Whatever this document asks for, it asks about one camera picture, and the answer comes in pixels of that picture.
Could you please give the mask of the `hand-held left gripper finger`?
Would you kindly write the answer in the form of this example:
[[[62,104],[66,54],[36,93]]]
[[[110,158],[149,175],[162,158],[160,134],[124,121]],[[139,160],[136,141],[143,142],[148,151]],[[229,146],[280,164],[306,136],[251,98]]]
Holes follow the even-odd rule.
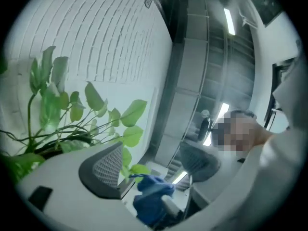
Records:
[[[180,224],[184,220],[188,218],[188,210],[189,210],[189,201],[186,203],[184,210],[181,210],[173,201],[173,199],[168,196],[164,195],[161,198],[163,209],[166,212],[165,217],[163,218],[163,222],[165,223],[166,227],[172,227],[177,224]]]

